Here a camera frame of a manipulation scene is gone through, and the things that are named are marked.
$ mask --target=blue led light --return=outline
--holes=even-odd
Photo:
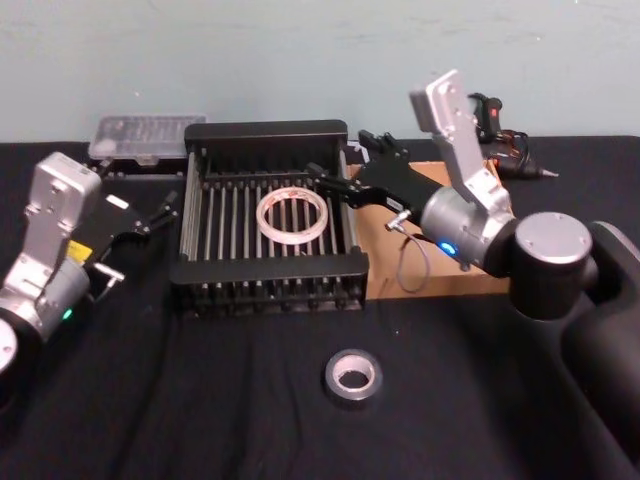
[[[458,249],[455,247],[455,245],[449,242],[438,243],[438,248],[450,257],[455,257],[458,254]]]

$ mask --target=clear tape roll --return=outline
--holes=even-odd
[[[300,232],[284,232],[272,227],[266,219],[266,214],[276,203],[285,200],[302,200],[310,203],[316,207],[318,221]],[[268,193],[260,200],[256,208],[256,219],[258,228],[265,237],[284,245],[302,245],[322,235],[327,228],[329,209],[327,203],[317,193],[302,187],[285,187]]]

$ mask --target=roll of tape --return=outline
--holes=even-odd
[[[359,374],[362,384],[349,385],[346,380],[350,374]],[[327,363],[324,380],[327,394],[340,406],[363,408],[382,389],[382,369],[375,357],[363,350],[342,350]]]
[[[300,232],[284,232],[269,225],[266,214],[273,206],[284,200],[303,200],[310,203],[318,211],[318,221]],[[277,243],[284,245],[302,245],[315,240],[325,228],[329,220],[329,209],[324,199],[315,192],[302,187],[279,188],[265,195],[256,208],[258,228],[262,234]]]

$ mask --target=brown cardboard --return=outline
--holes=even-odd
[[[443,185],[451,184],[443,162],[415,162],[411,163],[411,167]],[[489,163],[487,167],[497,177],[493,164]],[[355,174],[358,168],[357,165],[351,165],[349,174]],[[472,267],[469,272],[462,272],[458,263],[438,247],[423,242],[431,264],[429,280],[421,291],[414,294],[405,292],[398,285],[396,270],[400,247],[406,237],[397,232],[387,232],[384,228],[394,214],[378,205],[370,205],[355,210],[354,213],[358,244],[364,252],[369,254],[368,299],[472,295],[507,291],[508,280],[493,278],[475,267]],[[414,225],[405,223],[405,227],[412,233],[420,233],[420,229]],[[416,245],[410,242],[407,245],[402,268],[404,284],[410,288],[417,287],[424,275],[424,259]]]

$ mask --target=cable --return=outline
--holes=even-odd
[[[429,254],[427,254],[427,251],[425,250],[424,246],[418,240],[422,240],[422,241],[428,241],[428,240],[422,234],[412,235],[411,233],[407,232],[404,227],[401,227],[400,229],[396,229],[396,231],[402,233],[404,236],[407,237],[405,238],[404,242],[402,243],[402,246],[400,247],[400,258],[398,259],[398,269],[396,270],[396,280],[398,281],[398,285],[400,285],[400,288],[402,288],[402,290],[405,291],[406,293],[412,293],[412,294],[418,293],[427,285],[427,282],[429,281],[429,277],[431,277],[431,262],[429,261]],[[409,245],[410,242],[414,242],[418,246],[418,249],[422,254],[422,258],[424,258],[424,266],[425,266],[424,278],[422,279],[422,282],[420,282],[418,287],[414,289],[408,288],[405,285],[404,280],[402,279],[402,264],[404,263],[404,252],[407,248],[407,245]]]

